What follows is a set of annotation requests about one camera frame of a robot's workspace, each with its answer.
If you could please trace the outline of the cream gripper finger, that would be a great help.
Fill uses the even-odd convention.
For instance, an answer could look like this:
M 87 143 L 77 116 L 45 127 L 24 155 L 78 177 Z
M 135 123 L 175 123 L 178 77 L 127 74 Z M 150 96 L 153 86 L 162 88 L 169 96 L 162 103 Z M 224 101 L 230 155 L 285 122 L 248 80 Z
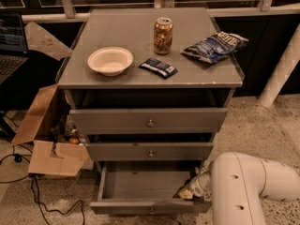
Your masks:
M 191 200 L 193 198 L 193 190 L 190 187 L 182 187 L 178 195 L 182 199 Z

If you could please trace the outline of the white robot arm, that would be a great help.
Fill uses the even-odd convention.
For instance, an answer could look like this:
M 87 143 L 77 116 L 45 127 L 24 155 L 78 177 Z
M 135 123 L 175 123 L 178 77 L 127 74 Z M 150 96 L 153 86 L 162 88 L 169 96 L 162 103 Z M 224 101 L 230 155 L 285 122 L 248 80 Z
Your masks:
M 300 176 L 290 166 L 236 152 L 218 156 L 178 195 L 190 200 L 212 193 L 214 225 L 266 225 L 261 200 L 292 202 L 300 197 Z

